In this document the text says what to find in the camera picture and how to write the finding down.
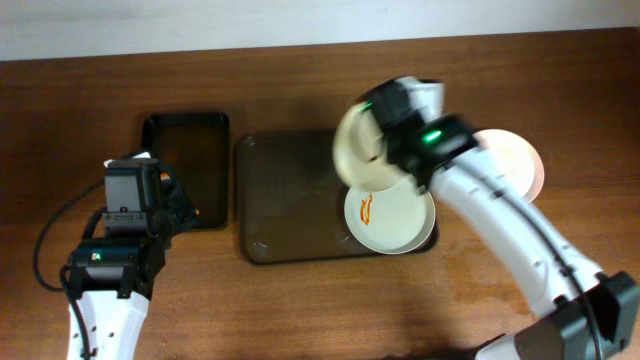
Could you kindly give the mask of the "pale green plate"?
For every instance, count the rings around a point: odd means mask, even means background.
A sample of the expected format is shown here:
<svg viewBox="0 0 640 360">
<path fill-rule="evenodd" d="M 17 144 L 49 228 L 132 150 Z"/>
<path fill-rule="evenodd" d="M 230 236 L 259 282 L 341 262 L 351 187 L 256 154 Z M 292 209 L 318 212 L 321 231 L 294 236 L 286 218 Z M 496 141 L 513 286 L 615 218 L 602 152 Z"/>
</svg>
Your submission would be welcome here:
<svg viewBox="0 0 640 360">
<path fill-rule="evenodd" d="M 412 180 L 370 192 L 351 187 L 343 213 L 353 237 L 365 248 L 384 255 L 426 249 L 437 237 L 434 200 L 419 194 Z"/>
</svg>

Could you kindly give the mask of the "pink plate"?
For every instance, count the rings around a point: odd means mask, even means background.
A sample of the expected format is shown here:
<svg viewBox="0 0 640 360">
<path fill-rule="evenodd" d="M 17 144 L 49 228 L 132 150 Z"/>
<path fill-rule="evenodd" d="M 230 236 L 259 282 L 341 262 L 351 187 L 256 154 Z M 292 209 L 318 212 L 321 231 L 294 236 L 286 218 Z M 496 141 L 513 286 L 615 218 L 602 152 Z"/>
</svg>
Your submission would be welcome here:
<svg viewBox="0 0 640 360">
<path fill-rule="evenodd" d="M 480 130 L 474 137 L 489 150 L 499 171 L 516 192 L 533 202 L 543 188 L 545 169 L 532 144 L 516 133 L 501 129 Z"/>
</svg>

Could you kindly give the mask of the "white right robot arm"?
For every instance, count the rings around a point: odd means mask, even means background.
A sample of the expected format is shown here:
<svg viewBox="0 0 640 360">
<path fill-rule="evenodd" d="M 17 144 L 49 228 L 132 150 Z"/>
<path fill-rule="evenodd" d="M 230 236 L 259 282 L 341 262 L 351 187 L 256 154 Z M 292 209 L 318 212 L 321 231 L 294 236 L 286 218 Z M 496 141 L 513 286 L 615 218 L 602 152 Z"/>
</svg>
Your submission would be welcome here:
<svg viewBox="0 0 640 360">
<path fill-rule="evenodd" d="M 382 156 L 454 210 L 510 271 L 537 320 L 473 350 L 468 359 L 609 359 L 633 337 L 639 286 L 572 246 L 501 174 L 456 114 L 443 114 L 443 85 L 388 80 L 361 97 L 382 132 Z"/>
</svg>

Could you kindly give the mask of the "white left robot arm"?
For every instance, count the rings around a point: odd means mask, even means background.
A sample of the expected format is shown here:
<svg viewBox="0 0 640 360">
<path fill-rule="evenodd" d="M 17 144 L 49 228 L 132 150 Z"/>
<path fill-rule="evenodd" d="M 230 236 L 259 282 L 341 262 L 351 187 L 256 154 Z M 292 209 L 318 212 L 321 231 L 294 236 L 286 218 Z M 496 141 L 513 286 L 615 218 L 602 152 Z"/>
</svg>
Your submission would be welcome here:
<svg viewBox="0 0 640 360">
<path fill-rule="evenodd" d="M 111 160 L 104 185 L 105 207 L 59 272 L 70 359 L 133 358 L 172 240 L 199 224 L 173 170 L 157 159 Z"/>
</svg>

